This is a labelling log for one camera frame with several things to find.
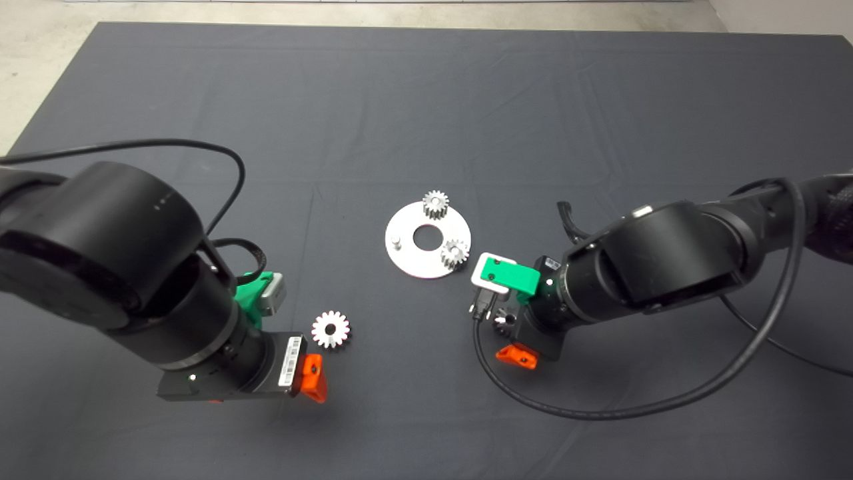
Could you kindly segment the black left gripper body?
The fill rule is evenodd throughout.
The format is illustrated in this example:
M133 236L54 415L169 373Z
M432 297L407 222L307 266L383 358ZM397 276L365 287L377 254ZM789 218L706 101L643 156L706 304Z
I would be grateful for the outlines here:
M305 355L299 332L244 331L194 367L164 373L157 395L174 402L295 397Z

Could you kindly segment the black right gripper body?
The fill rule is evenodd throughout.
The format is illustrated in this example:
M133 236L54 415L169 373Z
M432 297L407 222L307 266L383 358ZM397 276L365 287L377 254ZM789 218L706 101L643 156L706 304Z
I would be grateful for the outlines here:
M520 306L514 324L514 343L537 353L547 361L560 359L568 332L568 307Z

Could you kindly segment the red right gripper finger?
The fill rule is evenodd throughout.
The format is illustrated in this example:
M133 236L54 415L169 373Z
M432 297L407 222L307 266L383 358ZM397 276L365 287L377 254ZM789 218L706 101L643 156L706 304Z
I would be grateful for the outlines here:
M539 353L520 343L510 343L496 352L496 359L513 367L536 370Z

